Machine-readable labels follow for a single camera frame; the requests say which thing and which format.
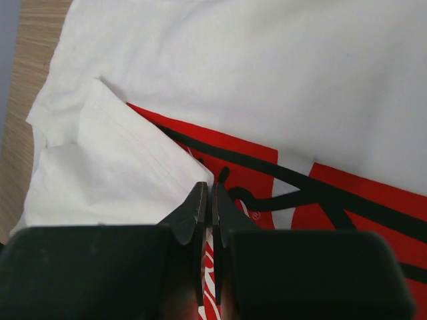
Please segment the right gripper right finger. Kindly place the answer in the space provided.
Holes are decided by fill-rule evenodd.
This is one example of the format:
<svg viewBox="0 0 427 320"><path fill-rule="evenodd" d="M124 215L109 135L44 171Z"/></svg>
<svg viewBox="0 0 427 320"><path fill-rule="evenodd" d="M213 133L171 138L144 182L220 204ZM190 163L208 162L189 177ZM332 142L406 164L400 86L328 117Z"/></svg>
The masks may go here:
<svg viewBox="0 0 427 320"><path fill-rule="evenodd" d="M222 185L211 194L222 319L413 319L388 244L364 231L263 230Z"/></svg>

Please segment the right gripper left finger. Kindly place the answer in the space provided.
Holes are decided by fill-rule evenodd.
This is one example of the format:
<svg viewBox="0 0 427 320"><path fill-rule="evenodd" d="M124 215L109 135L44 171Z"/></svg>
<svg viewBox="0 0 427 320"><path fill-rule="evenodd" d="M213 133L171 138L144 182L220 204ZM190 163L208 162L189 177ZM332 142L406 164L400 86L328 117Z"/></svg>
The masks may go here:
<svg viewBox="0 0 427 320"><path fill-rule="evenodd" d="M2 319L197 319L207 185L155 225L30 227L1 251Z"/></svg>

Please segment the white t shirt red print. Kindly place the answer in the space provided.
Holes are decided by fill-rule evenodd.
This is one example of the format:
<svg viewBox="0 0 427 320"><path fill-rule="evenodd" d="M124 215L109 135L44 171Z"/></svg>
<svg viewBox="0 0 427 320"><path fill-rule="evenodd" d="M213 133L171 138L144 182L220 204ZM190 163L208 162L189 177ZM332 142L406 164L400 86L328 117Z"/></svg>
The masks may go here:
<svg viewBox="0 0 427 320"><path fill-rule="evenodd" d="M413 217L353 211L426 268L425 1L74 1L27 117L33 172L15 226L157 223L196 181L244 190L267 229L332 229L270 174L167 127Z"/></svg>

